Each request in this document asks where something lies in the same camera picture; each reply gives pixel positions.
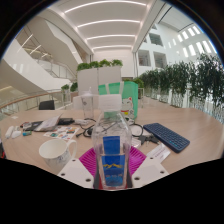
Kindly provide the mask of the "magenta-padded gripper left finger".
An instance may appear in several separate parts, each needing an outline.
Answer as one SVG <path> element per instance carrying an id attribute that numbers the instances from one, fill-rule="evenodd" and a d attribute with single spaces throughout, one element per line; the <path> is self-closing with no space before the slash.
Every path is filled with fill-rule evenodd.
<path id="1" fill-rule="evenodd" d="M 58 176 L 81 187 L 93 188 L 96 172 L 96 153 L 91 148 L 80 158 L 71 159 Z"/>

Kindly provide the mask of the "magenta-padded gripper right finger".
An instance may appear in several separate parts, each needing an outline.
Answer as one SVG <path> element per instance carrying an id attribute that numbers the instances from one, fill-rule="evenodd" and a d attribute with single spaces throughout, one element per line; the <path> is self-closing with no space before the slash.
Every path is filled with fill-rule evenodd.
<path id="1" fill-rule="evenodd" d="M 168 175 L 161 163 L 132 147 L 129 156 L 127 186 L 140 188 Z"/>

